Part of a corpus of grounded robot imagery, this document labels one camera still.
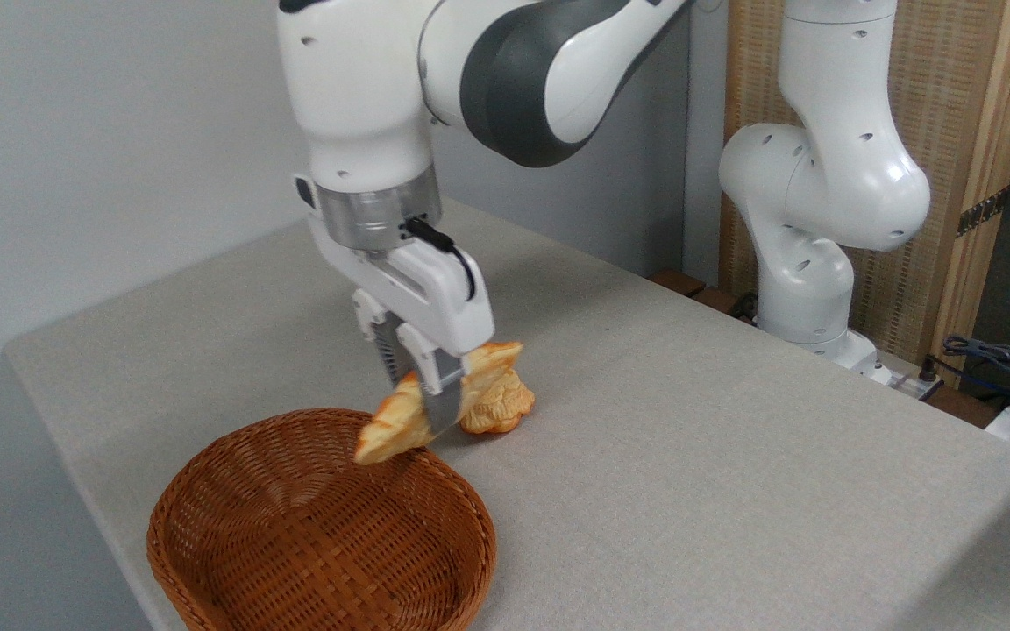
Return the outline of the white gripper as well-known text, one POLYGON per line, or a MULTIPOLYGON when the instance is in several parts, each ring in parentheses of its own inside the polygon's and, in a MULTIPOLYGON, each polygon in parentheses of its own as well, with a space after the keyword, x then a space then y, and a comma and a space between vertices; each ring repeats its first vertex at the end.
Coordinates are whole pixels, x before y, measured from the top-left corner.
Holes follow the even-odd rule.
POLYGON ((321 255, 359 287, 354 315, 389 382, 396 386, 416 372, 431 434, 444 434, 460 417, 466 369, 458 356, 494 334, 480 269, 472 256, 457 259, 420 238, 377 254, 342 246, 326 229, 317 185, 302 176, 294 183, 312 207, 309 226, 321 255))

